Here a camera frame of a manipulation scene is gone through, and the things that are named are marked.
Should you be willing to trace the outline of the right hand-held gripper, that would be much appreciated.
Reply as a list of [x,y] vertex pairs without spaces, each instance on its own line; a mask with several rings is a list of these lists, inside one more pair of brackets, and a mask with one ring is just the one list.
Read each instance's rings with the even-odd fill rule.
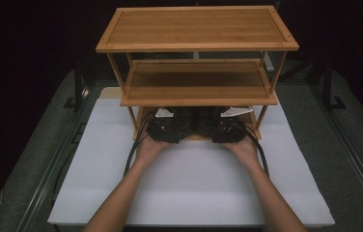
[[215,126],[211,134],[213,143],[238,143],[248,133],[246,125],[238,118],[244,113],[248,113],[249,109],[238,109],[230,107],[221,112],[215,119]]

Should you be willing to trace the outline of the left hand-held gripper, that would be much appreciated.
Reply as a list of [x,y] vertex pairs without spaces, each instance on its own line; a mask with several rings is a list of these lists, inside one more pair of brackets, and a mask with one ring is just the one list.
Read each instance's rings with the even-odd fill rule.
[[166,108],[159,108],[156,111],[146,132],[155,141],[178,144],[185,139],[181,126],[177,124],[175,114]]

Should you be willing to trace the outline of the wooden three-tier shoe rack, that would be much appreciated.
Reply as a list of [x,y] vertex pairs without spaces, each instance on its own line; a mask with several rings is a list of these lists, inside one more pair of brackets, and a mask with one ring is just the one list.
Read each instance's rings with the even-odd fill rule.
[[265,57],[283,62],[299,45],[271,6],[119,8],[97,52],[107,55],[121,104],[136,129],[166,106],[221,106],[241,110],[254,135],[267,108],[278,103],[277,75]]

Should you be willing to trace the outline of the person's right hand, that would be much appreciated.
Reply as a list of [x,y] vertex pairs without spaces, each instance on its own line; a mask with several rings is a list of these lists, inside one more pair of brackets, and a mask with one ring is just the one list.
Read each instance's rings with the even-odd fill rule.
[[237,143],[222,143],[222,146],[230,150],[246,169],[261,166],[256,145],[249,137],[244,137]]

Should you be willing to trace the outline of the person's left hand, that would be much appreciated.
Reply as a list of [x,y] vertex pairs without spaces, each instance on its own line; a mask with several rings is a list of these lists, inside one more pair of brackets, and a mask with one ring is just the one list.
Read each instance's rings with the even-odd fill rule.
[[134,166],[147,169],[154,160],[167,149],[170,143],[155,141],[150,136],[146,136],[138,145]]

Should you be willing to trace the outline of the beige wooden board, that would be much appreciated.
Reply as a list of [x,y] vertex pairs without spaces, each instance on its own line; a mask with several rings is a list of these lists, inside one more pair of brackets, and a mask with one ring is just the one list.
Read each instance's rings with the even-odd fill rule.
[[119,87],[106,87],[101,90],[99,97],[101,99],[120,99],[122,94]]

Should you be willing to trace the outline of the white bar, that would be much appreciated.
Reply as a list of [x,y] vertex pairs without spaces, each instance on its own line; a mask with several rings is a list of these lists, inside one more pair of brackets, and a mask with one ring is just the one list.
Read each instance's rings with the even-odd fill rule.
[[268,53],[265,54],[265,60],[264,60],[264,64],[265,64],[265,69],[269,72],[272,73],[275,71],[274,66],[271,62],[271,59],[268,55]]

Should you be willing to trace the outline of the black metal stand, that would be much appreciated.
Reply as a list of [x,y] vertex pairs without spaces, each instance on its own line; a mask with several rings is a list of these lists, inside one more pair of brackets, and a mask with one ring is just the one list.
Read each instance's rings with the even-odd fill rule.
[[68,98],[64,104],[64,108],[71,108],[74,112],[80,109],[84,99],[83,92],[87,87],[83,78],[83,71],[83,63],[78,60],[73,69],[74,95],[71,98]]
[[322,102],[324,106],[332,111],[334,109],[345,109],[346,105],[340,97],[331,96],[331,86],[332,86],[332,69],[331,63],[328,59],[324,61],[323,70],[323,84],[322,84]]

